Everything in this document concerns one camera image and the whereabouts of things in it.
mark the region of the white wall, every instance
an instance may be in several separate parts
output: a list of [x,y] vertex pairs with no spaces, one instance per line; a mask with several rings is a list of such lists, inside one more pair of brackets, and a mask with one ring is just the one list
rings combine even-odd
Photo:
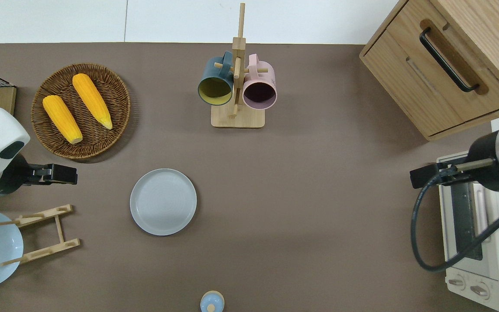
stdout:
[[[246,0],[248,43],[364,44],[397,0]],[[0,0],[0,43],[232,42],[236,0]]]

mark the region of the wooden drawer cabinet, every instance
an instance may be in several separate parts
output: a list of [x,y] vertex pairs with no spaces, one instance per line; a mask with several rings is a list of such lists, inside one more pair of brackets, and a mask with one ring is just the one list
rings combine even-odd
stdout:
[[497,0],[401,0],[360,58],[428,140],[499,117]]

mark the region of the drawer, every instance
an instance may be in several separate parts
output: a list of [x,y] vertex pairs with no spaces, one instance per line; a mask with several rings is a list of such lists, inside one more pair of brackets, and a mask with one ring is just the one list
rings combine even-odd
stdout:
[[416,65],[390,33],[384,32],[362,60],[423,136],[463,122],[430,82],[417,74]]
[[[474,91],[459,89],[420,42],[419,37],[427,28],[430,28],[425,35],[427,41],[465,85],[479,85]],[[406,2],[386,28],[383,37],[386,33],[404,51],[405,55],[401,57],[411,65],[415,79],[423,81],[434,97],[442,97],[461,122],[499,110],[499,80],[467,45],[468,41],[459,36],[455,26],[447,22],[430,2]]]

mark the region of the round woven tray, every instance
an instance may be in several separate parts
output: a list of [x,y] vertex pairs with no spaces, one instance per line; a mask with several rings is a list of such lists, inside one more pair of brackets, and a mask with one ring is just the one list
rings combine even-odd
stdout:
[[[111,114],[113,129],[108,130],[89,112],[73,87],[77,73],[85,73],[95,84]],[[82,141],[70,144],[61,135],[43,109],[47,95],[59,95],[82,132]],[[86,159],[108,150],[122,136],[130,117],[130,95],[120,77],[107,67],[91,63],[73,64],[46,79],[32,103],[32,126],[43,146],[55,155],[69,159]]]

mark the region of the yellow corn cob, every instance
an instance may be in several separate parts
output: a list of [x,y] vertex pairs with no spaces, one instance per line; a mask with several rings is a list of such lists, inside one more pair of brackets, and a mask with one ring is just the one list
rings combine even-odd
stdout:
[[86,74],[74,75],[73,86],[90,113],[95,117],[95,120],[105,126],[105,128],[112,129],[113,123],[111,122],[111,115],[109,115],[107,105],[105,105],[101,94],[97,91],[90,77]]
[[44,97],[42,104],[43,109],[45,109],[53,124],[55,124],[59,132],[63,134],[70,144],[82,141],[82,133],[71,111],[69,111],[61,97],[58,95],[48,95]]

